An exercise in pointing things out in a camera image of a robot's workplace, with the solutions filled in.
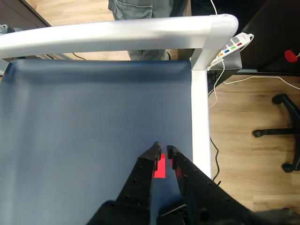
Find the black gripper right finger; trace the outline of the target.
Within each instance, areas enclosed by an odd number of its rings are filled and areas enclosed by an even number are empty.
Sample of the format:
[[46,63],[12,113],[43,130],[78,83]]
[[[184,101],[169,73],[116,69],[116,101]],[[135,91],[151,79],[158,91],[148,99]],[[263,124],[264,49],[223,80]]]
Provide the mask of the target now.
[[174,146],[167,146],[192,225],[254,225],[255,215],[205,175]]

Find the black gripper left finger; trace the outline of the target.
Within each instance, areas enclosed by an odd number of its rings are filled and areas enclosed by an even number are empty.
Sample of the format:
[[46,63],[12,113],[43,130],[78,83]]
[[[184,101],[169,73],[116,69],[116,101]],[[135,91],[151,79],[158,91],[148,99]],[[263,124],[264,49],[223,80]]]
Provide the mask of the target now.
[[161,144],[154,144],[136,161],[115,201],[101,205],[89,225],[149,225],[152,180],[161,159]]

